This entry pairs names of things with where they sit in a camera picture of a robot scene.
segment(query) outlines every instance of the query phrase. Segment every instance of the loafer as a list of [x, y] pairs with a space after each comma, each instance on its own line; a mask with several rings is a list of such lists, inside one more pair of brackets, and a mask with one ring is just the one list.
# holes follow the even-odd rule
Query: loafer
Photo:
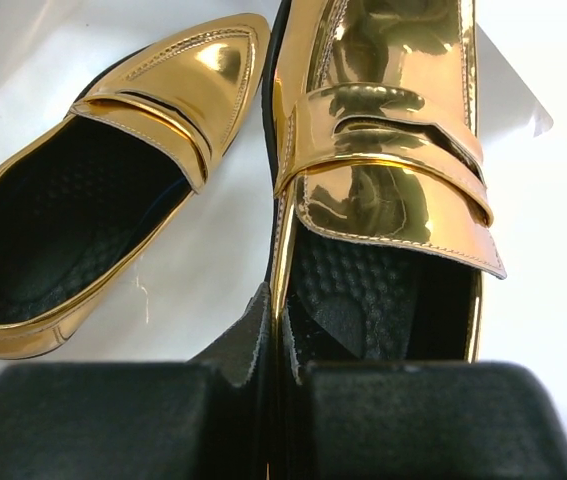
[[0, 358], [67, 341], [202, 191], [247, 113], [268, 40], [266, 20], [243, 14], [146, 47], [0, 166]]
[[490, 234], [473, 0], [284, 0], [263, 80], [290, 365], [476, 359]]

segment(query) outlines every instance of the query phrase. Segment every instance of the shoe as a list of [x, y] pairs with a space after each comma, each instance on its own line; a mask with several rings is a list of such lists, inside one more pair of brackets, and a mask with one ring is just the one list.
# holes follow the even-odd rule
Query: shoe
[[476, 137], [474, 1], [284, 0], [263, 119], [288, 361], [474, 360], [482, 272], [506, 276]]
[[0, 358], [67, 341], [203, 189], [247, 113], [268, 40], [266, 20], [244, 14], [155, 43], [0, 166]]

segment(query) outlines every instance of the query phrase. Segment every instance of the black sole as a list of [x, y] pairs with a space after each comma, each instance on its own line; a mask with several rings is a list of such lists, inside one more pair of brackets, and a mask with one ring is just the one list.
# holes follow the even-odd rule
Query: black sole
[[[263, 127], [273, 179], [278, 156], [272, 88], [291, 3], [284, 0], [279, 8], [263, 74]], [[272, 238], [277, 210], [275, 202]], [[271, 277], [272, 258], [273, 251], [266, 278]], [[308, 361], [342, 359], [343, 349], [360, 360], [464, 358], [472, 274], [468, 267], [406, 249], [328, 239], [300, 223], [292, 258], [290, 324], [307, 327], [311, 322], [315, 334], [333, 340], [331, 349], [306, 357]]]
[[73, 119], [0, 180], [0, 325], [32, 319], [85, 289], [189, 192], [178, 166], [158, 150]]

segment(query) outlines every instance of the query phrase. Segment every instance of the shiny gold leather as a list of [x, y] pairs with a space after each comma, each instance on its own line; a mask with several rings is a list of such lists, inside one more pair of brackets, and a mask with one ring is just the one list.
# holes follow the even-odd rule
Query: shiny gold leather
[[474, 0], [293, 0], [277, 66], [275, 194], [286, 227], [275, 317], [298, 220], [329, 238], [477, 269], [466, 342], [475, 358], [479, 270], [506, 273], [476, 138]]
[[[153, 44], [112, 69], [72, 105], [63, 121], [3, 163], [0, 179], [80, 116], [109, 124], [161, 150], [179, 165], [198, 193], [247, 113], [260, 81], [269, 35], [263, 17], [242, 14]], [[112, 280], [170, 218], [74, 297], [26, 322], [0, 325], [0, 358], [31, 357], [62, 345], [96, 307]]]

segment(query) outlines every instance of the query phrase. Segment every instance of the metallic gold loafer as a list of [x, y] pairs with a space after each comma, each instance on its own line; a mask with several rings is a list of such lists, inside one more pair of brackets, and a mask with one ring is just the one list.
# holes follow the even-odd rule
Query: metallic gold loafer
[[476, 358], [482, 272], [506, 275], [476, 92], [473, 0], [282, 2], [263, 84], [268, 275], [297, 355]]
[[269, 27], [193, 27], [101, 74], [0, 166], [0, 358], [63, 344], [199, 193], [258, 87]]

